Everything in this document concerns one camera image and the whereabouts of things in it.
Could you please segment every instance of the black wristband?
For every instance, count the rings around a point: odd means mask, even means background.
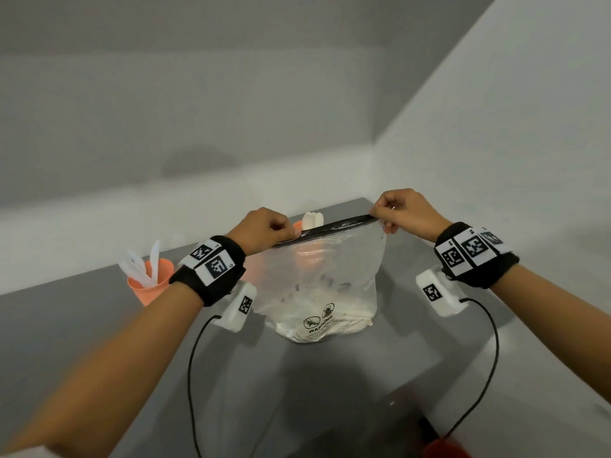
[[[444,230],[437,238],[435,247],[445,243],[447,240],[454,238],[456,235],[471,228],[463,222],[456,222]],[[471,270],[455,276],[447,266],[446,261],[441,257],[437,249],[435,255],[441,261],[443,272],[450,278],[460,281],[461,283],[469,284],[473,288],[487,289],[507,273],[507,271],[520,261],[520,258],[512,252],[507,252],[487,261],[486,263],[476,266]]]
[[[204,307],[214,305],[229,294],[246,271],[243,266],[246,254],[236,242],[225,236],[213,236],[210,239],[217,242],[222,247],[207,255],[195,266],[195,268],[205,266],[207,263],[214,261],[223,251],[229,254],[235,266],[226,270],[207,286],[202,282],[197,272],[186,265],[181,266],[170,278],[170,284],[179,281],[195,291],[202,299]]]

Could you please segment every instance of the gray countertop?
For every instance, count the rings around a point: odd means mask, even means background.
[[[325,222],[366,213],[356,199],[320,209]],[[161,255],[178,261],[189,246]],[[429,246],[405,233],[389,238],[377,277],[378,314],[360,333],[294,344],[251,314],[237,334],[210,327],[193,367],[200,446],[207,457],[283,457],[332,426],[491,334],[481,309],[434,315],[414,279],[436,264]],[[501,326],[511,313],[485,292]],[[0,443],[27,420],[66,370],[129,321],[141,304],[118,266],[0,296]],[[195,337],[214,308],[195,320],[115,457],[191,457],[186,367]],[[439,395],[442,383],[432,386]]]

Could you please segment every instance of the red cup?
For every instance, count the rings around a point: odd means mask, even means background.
[[[151,262],[147,260],[144,264],[147,268],[147,275],[151,276]],[[149,303],[157,298],[170,285],[170,277],[174,273],[174,264],[168,259],[159,259],[159,271],[157,272],[157,284],[152,288],[145,288],[138,281],[127,278],[127,284],[134,291],[134,294],[142,305],[146,307]]]

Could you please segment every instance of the clear plastic bag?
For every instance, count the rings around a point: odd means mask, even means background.
[[[268,326],[291,341],[316,342],[372,324],[385,246],[382,225],[355,217],[248,257],[242,279],[256,286],[253,310]]]

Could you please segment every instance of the black cable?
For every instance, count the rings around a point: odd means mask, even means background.
[[[470,299],[468,297],[465,297],[465,298],[461,299],[460,301],[461,302],[475,302],[477,305],[479,305],[480,307],[483,308],[484,312],[486,312],[486,315],[488,315],[488,318],[490,319],[490,323],[493,324],[494,339],[496,340],[496,351],[494,353],[493,367],[490,370],[490,375],[488,375],[488,379],[486,380],[486,384],[484,385],[484,389],[481,391],[480,396],[477,398],[475,403],[473,405],[471,405],[471,408],[469,408],[466,411],[466,413],[463,416],[461,416],[460,419],[454,424],[454,426],[452,426],[452,428],[450,428],[450,430],[444,436],[444,439],[447,439],[452,434],[452,432],[454,432],[456,430],[456,428],[458,426],[460,426],[460,424],[467,418],[467,416],[469,416],[471,414],[471,412],[473,410],[475,410],[475,408],[480,404],[481,399],[484,398],[484,394],[488,390],[488,386],[490,385],[490,382],[493,379],[494,371],[496,371],[496,366],[497,366],[497,363],[499,362],[499,331],[497,330],[496,324],[494,323],[493,316],[490,315],[490,312],[488,311],[488,309],[486,307],[484,307],[480,302],[478,302],[475,299]]]
[[[197,452],[197,456],[202,458],[202,452],[199,450],[199,444],[197,443],[197,433],[195,431],[195,413],[193,412],[193,399],[191,398],[191,365],[193,364],[193,357],[195,355],[195,348],[197,347],[197,343],[199,342],[199,338],[202,337],[203,331],[208,326],[212,320],[218,320],[220,315],[211,316],[206,324],[204,324],[201,331],[197,335],[197,339],[195,339],[195,343],[193,344],[193,348],[191,349],[191,356],[189,357],[189,367],[187,368],[187,396],[189,397],[189,411],[191,412],[191,432],[193,433],[193,445],[195,445],[195,451]]]

